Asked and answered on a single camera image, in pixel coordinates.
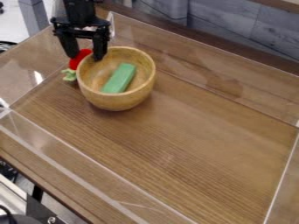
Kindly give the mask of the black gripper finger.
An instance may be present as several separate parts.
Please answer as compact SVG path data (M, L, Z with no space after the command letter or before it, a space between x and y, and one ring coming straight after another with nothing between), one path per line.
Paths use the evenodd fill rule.
M74 36L70 33L58 32L57 38L66 56L73 59L80 52L80 47Z
M94 61L102 60L108 52L108 40L101 36L92 39L93 44L93 59Z

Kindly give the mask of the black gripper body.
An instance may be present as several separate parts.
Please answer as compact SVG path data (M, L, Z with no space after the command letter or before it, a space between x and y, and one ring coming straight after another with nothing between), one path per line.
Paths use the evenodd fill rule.
M93 17L82 24L72 23L66 17L53 17L53 35L57 37L73 37L74 39L93 39L96 35L109 39L110 23L98 17Z

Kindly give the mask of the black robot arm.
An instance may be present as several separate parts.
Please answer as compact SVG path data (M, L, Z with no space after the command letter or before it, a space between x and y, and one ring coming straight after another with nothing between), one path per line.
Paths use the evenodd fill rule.
M102 60L108 52L110 23L96 15L96 0L54 0L50 23L53 35L66 56L80 53L77 39L92 41L93 60Z

